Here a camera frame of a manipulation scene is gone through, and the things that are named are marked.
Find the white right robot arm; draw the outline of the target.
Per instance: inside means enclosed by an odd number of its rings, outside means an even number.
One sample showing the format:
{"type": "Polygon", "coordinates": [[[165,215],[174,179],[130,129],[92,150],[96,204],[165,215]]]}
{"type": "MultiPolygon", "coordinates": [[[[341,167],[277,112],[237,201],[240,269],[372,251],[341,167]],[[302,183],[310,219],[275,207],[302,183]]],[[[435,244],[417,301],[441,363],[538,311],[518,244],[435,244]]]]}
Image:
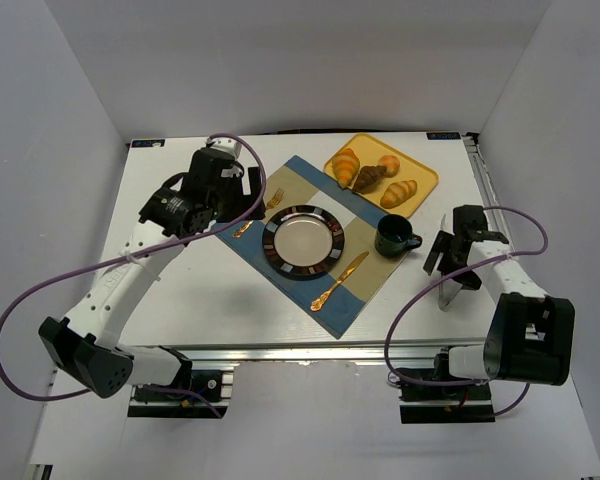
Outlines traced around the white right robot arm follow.
{"type": "Polygon", "coordinates": [[[529,277],[509,239],[490,228],[486,212],[479,205],[454,208],[452,229],[438,232],[424,264],[427,274],[440,277],[440,309],[460,292],[480,289],[495,303],[482,344],[450,347],[438,356],[442,378],[562,385],[570,370],[575,307],[529,277]]]}

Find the small striped croissant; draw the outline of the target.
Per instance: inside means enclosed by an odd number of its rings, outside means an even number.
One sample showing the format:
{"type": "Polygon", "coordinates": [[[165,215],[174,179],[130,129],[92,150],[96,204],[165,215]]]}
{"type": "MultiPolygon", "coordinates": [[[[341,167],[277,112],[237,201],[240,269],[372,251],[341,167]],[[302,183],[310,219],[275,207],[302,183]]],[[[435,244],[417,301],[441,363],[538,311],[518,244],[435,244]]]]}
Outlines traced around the small striped croissant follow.
{"type": "Polygon", "coordinates": [[[415,180],[406,180],[391,183],[380,199],[380,206],[384,209],[395,208],[412,198],[418,190],[415,180]]]}

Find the dark green mug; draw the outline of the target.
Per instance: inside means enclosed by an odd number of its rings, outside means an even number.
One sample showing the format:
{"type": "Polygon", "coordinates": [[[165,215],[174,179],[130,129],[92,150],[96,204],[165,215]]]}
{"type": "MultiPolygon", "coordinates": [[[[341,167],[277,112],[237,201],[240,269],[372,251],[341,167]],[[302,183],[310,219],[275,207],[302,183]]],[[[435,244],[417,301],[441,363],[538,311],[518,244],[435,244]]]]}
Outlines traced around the dark green mug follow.
{"type": "Polygon", "coordinates": [[[413,232],[405,217],[389,214],[379,220],[374,246],[381,256],[397,257],[419,248],[422,243],[422,238],[413,232]]]}

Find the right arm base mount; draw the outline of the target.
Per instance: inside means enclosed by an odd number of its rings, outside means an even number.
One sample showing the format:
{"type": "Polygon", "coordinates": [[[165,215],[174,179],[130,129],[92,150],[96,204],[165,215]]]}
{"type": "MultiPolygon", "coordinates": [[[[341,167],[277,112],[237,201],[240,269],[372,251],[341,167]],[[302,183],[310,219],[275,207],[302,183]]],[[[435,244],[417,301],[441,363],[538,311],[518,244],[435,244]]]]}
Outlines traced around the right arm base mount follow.
{"type": "Polygon", "coordinates": [[[403,425],[470,424],[495,421],[488,385],[429,387],[411,385],[389,372],[388,383],[399,390],[403,425]]]}

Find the metal bread tongs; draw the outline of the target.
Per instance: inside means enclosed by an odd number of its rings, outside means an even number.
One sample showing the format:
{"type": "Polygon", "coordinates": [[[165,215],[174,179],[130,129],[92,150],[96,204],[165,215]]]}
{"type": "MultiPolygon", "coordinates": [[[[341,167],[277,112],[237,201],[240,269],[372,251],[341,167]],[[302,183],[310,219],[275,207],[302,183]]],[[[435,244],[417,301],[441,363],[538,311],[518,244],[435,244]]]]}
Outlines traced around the metal bread tongs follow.
{"type": "MultiPolygon", "coordinates": [[[[440,230],[441,231],[447,231],[447,225],[446,225],[446,213],[443,214],[441,221],[440,221],[440,230]]],[[[437,271],[438,277],[442,278],[443,276],[447,275],[445,273],[442,273],[442,271],[439,270],[437,271]]],[[[438,307],[440,310],[442,311],[447,311],[450,308],[451,303],[454,301],[454,299],[458,296],[458,294],[462,291],[463,289],[463,285],[459,282],[457,282],[455,279],[450,279],[447,280],[443,283],[441,283],[438,286],[438,307]]]]}

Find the black rimmed beige plate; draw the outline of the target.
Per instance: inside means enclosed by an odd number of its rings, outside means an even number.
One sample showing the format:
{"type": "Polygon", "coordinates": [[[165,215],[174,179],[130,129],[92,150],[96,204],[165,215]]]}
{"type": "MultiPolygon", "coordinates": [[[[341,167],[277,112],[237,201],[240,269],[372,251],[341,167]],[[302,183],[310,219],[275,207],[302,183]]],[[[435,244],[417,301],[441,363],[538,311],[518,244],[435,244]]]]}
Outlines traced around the black rimmed beige plate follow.
{"type": "Polygon", "coordinates": [[[269,219],[261,244],[275,271],[294,279],[313,279],[338,263],[344,252],[345,232],[340,221],[324,208],[294,205],[269,219]]]}

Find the blue beige checked placemat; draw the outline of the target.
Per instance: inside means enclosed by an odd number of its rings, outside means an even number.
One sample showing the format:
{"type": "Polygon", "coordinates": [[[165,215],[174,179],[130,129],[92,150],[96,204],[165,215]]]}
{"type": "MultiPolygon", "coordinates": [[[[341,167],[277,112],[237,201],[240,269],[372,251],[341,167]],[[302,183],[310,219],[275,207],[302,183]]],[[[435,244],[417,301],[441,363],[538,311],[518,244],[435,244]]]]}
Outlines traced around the blue beige checked placemat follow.
{"type": "Polygon", "coordinates": [[[219,239],[334,338],[351,327],[402,262],[375,248],[385,213],[299,156],[267,180],[265,197],[283,194],[240,237],[219,239]]]}

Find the yellow tray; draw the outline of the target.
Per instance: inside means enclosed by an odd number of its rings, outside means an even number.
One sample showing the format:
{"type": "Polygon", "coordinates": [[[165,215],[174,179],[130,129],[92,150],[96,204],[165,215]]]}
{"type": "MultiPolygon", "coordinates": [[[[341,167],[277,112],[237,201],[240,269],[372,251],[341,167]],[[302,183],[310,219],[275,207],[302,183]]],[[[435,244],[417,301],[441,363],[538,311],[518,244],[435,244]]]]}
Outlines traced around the yellow tray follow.
{"type": "Polygon", "coordinates": [[[406,218],[439,182],[433,169],[366,133],[347,141],[325,163],[323,171],[338,188],[406,218]]]}

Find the aluminium table frame rail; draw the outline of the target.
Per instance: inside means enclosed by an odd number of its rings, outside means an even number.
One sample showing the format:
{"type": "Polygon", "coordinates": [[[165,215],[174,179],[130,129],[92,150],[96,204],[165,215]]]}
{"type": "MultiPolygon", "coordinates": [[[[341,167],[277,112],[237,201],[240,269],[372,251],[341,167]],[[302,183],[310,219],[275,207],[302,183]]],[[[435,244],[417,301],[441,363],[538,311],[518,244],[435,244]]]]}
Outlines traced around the aluminium table frame rail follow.
{"type": "MultiPolygon", "coordinates": [[[[481,204],[474,162],[463,140],[429,140],[425,133],[372,134],[429,166],[438,186],[411,217],[422,248],[408,254],[340,339],[332,337],[270,281],[217,237],[192,243],[167,267],[126,324],[125,345],[185,347],[196,359],[324,360],[381,359],[390,323],[403,305],[436,277],[422,271],[443,214],[451,226],[451,210],[481,204]]],[[[259,153],[271,175],[294,155],[322,170],[351,134],[266,135],[246,140],[259,153]]],[[[130,148],[103,257],[124,246],[140,208],[159,185],[188,168],[204,137],[166,139],[163,147],[130,148]]],[[[429,293],[402,318],[393,352],[412,350],[434,355],[433,347],[475,344],[486,335],[495,310],[484,289],[460,292],[447,311],[429,293]]]]}

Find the gold knife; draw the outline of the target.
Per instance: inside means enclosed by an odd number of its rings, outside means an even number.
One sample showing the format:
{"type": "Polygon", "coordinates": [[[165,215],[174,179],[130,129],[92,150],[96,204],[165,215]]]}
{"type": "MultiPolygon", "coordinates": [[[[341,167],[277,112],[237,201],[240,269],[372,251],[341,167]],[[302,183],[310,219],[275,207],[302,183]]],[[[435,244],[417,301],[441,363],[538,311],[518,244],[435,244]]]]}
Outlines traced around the gold knife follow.
{"type": "Polygon", "coordinates": [[[355,272],[355,270],[364,262],[369,256],[369,252],[365,251],[359,254],[340,274],[335,283],[325,292],[323,292],[318,298],[316,298],[310,305],[310,310],[313,312],[320,311],[324,304],[329,300],[333,292],[344,283],[344,281],[355,272]]]}

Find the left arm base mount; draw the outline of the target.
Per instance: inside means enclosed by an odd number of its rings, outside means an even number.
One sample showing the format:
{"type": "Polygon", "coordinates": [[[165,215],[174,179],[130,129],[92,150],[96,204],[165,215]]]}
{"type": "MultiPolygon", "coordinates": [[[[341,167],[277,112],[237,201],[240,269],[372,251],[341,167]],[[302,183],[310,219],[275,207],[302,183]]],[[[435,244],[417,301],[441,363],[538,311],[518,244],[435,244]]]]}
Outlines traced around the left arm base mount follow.
{"type": "Polygon", "coordinates": [[[197,369],[178,386],[184,393],[166,393],[134,387],[128,405],[130,418],[220,419],[229,406],[233,368],[197,369]]]}

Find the chocolate croissant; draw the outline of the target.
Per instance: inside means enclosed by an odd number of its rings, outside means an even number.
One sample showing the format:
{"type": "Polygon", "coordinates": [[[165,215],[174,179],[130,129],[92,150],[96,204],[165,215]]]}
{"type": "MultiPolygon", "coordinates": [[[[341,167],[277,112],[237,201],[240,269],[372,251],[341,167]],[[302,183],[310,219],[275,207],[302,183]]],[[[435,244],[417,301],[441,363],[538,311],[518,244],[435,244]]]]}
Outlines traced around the chocolate croissant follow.
{"type": "Polygon", "coordinates": [[[384,168],[382,166],[364,166],[352,187],[353,192],[365,192],[371,189],[376,183],[384,178],[384,168]]]}

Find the gold fork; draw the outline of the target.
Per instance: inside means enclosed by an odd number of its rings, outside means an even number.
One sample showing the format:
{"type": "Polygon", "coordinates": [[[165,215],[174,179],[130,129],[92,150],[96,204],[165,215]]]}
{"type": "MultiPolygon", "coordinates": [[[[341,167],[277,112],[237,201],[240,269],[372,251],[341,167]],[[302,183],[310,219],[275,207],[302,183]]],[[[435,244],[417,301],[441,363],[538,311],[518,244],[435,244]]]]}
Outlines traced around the gold fork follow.
{"type": "MultiPolygon", "coordinates": [[[[284,197],[284,190],[282,188],[278,188],[274,195],[267,201],[265,204],[265,210],[270,210],[276,207],[284,197]]],[[[242,227],[235,230],[232,234],[233,238],[240,238],[253,224],[253,220],[249,220],[242,227]]]]}

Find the large striped croissant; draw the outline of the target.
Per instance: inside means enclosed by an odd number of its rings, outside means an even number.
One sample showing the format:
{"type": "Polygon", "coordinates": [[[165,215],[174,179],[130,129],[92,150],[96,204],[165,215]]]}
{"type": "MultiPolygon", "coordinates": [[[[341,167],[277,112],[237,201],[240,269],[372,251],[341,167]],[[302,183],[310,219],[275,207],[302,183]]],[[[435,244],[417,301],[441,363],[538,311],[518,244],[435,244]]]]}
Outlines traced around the large striped croissant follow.
{"type": "Polygon", "coordinates": [[[334,178],[342,189],[350,185],[360,169],[360,160],[351,148],[338,152],[331,164],[334,178]]]}

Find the small round bun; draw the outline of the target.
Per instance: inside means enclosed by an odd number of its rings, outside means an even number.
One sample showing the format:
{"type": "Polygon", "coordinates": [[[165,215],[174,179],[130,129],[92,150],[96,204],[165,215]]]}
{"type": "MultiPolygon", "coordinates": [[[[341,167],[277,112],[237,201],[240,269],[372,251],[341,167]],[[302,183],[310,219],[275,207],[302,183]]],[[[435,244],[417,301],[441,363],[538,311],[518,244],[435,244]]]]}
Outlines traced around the small round bun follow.
{"type": "Polygon", "coordinates": [[[384,177],[394,177],[400,170],[400,160],[394,155],[383,155],[377,163],[384,168],[384,177]]]}

